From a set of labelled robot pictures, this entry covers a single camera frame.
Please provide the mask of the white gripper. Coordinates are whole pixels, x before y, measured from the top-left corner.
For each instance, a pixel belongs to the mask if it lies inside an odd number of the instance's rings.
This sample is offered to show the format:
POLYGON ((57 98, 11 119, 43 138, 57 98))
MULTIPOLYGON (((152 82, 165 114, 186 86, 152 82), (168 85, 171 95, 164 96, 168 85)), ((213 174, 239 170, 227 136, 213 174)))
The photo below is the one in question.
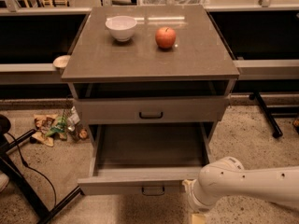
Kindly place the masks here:
MULTIPOLYGON (((212 206, 203 202, 206 193, 196 179, 185 179, 182 181, 182 185, 187 195, 188 204, 194 212, 205 213, 211 210, 212 206)), ((206 224, 206 217, 203 214, 191 214, 191 224, 206 224)))

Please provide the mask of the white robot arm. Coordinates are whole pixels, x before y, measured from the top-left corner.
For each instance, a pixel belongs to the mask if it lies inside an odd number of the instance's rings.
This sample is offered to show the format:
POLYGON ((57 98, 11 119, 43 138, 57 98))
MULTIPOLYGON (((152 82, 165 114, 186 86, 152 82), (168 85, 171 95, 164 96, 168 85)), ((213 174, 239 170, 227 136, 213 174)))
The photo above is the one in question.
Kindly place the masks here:
POLYGON ((200 169, 194 180, 182 182, 192 209, 192 224, 223 197, 248 196, 286 207, 299 204, 299 167, 246 170, 234 157, 225 157, 200 169))

